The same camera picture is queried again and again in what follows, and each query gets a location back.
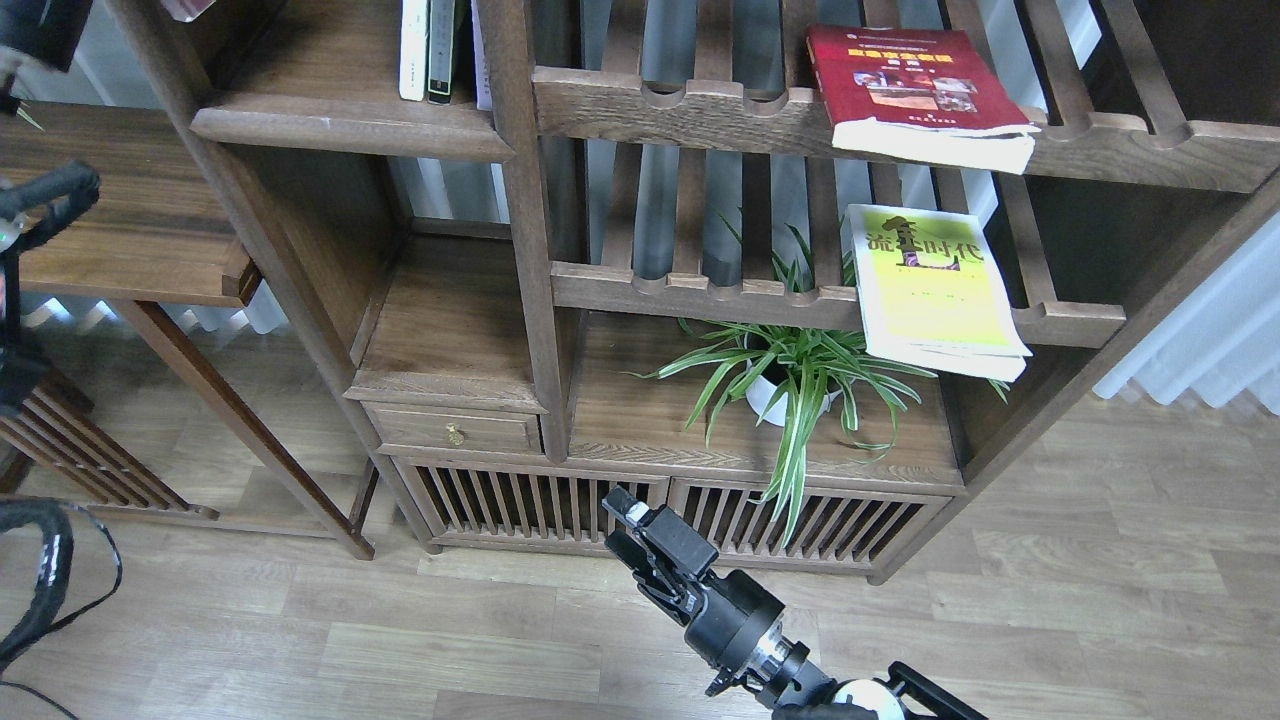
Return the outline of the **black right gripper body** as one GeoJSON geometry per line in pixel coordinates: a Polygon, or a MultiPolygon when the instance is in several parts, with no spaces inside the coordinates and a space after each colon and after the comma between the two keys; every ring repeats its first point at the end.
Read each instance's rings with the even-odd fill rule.
{"type": "Polygon", "coordinates": [[[717,577],[717,548],[669,507],[626,532],[649,552],[652,577],[637,588],[685,629],[695,652],[718,669],[777,669],[783,605],[745,571],[717,577]]]}

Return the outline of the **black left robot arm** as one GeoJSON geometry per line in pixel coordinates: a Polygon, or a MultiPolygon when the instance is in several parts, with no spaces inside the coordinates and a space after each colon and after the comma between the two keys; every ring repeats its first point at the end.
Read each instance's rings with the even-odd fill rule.
{"type": "MultiPolygon", "coordinates": [[[[23,115],[13,85],[23,65],[67,73],[91,13],[90,1],[3,3],[3,114],[23,115]]],[[[69,160],[27,181],[3,186],[3,416],[19,414],[51,370],[42,347],[23,327],[20,260],[45,246],[88,211],[100,197],[100,176],[69,160]]],[[[3,532],[36,527],[42,544],[28,607],[3,637],[3,669],[32,646],[69,626],[106,596],[63,612],[70,587],[76,537],[70,514],[83,515],[110,546],[115,541],[88,509],[60,498],[3,501],[3,532]]]]}

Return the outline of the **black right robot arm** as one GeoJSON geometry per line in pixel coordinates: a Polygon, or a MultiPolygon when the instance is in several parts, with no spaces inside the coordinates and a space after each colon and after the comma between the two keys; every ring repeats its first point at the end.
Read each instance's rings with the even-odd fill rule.
{"type": "Polygon", "coordinates": [[[618,521],[607,548],[634,573],[637,588],[684,629],[684,641],[717,671],[709,697],[741,687],[765,708],[787,717],[980,719],[915,669],[900,661],[877,678],[840,682],[823,673],[810,650],[782,633],[785,605],[745,571],[717,577],[718,552],[676,511],[650,509],[614,487],[602,506],[618,521]]]}

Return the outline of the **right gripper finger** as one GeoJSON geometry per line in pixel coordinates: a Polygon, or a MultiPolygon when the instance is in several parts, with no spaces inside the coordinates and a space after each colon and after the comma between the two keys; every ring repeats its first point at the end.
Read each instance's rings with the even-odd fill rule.
{"type": "Polygon", "coordinates": [[[627,529],[648,527],[653,520],[653,510],[622,486],[609,489],[602,507],[627,529]]]}
{"type": "Polygon", "coordinates": [[[652,577],[649,552],[626,532],[612,532],[605,538],[605,547],[640,580],[652,577]]]}

